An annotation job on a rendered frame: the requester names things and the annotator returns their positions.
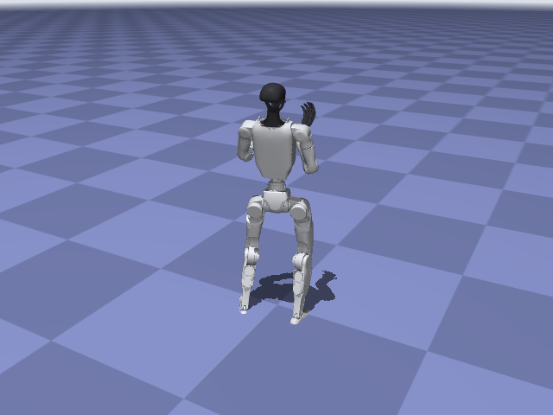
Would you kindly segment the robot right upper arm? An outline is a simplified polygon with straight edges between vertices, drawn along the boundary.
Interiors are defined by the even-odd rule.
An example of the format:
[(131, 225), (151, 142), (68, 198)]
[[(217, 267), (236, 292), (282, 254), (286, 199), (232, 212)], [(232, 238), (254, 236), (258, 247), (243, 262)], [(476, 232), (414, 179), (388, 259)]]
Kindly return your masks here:
[(292, 124), (291, 126), (294, 139), (299, 142), (305, 162), (302, 164), (306, 174), (312, 174), (318, 171), (315, 161), (315, 148), (313, 146), (312, 132), (305, 124)]

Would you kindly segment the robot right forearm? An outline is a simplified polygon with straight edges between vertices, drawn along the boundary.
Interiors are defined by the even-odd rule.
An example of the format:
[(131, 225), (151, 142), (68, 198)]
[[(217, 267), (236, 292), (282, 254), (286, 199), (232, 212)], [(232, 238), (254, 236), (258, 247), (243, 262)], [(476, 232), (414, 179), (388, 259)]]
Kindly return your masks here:
[[(303, 161), (303, 162), (305, 162), (305, 160), (304, 160), (304, 158), (303, 158), (303, 155), (302, 155), (302, 151), (301, 151), (301, 148), (300, 148), (300, 145), (299, 145), (299, 144), (300, 144), (300, 143), (296, 141), (296, 148), (298, 149), (298, 151), (299, 151), (299, 153), (300, 153), (300, 155), (301, 155), (301, 159), (302, 159), (302, 161)], [(316, 161), (316, 159), (315, 159), (315, 161)], [(317, 168), (319, 168), (319, 166), (318, 166), (318, 162), (317, 162), (317, 161), (316, 161), (316, 164), (317, 164)]]

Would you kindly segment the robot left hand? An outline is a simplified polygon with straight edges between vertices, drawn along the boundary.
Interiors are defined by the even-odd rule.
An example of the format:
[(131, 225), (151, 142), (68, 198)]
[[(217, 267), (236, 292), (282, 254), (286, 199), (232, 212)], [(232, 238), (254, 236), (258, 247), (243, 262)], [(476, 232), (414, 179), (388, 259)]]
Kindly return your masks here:
[[(285, 102), (286, 102), (286, 101), (285, 101)], [(284, 103), (285, 103), (285, 102), (284, 102)], [(279, 108), (279, 106), (280, 106), (281, 104), (282, 104), (282, 100), (279, 100), (279, 101), (277, 101), (277, 102), (275, 102), (275, 103), (272, 103), (271, 106), (274, 107), (274, 108)]]

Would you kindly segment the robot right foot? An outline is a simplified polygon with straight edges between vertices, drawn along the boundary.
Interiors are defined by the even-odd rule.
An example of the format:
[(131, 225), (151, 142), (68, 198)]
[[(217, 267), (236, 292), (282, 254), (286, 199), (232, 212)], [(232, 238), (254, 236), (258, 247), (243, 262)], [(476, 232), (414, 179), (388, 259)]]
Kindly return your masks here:
[(306, 317), (306, 315), (309, 313), (309, 309), (304, 309), (304, 310), (302, 311), (302, 313), (303, 313), (303, 314), (302, 314), (302, 317), (301, 317), (300, 319), (297, 318), (297, 313), (296, 313), (295, 318), (292, 317), (292, 318), (290, 319), (289, 322), (290, 322), (291, 324), (298, 324), (298, 323), (299, 323), (302, 319), (304, 319), (304, 318)]

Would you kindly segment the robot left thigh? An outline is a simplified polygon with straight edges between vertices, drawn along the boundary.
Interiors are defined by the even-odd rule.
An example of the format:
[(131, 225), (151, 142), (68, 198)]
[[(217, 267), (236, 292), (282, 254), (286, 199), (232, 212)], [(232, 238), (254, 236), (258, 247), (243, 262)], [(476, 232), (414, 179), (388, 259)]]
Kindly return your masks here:
[(246, 243), (248, 247), (247, 264), (253, 265), (259, 259), (258, 241), (264, 222), (264, 198), (263, 195), (254, 195), (247, 205), (246, 215)]

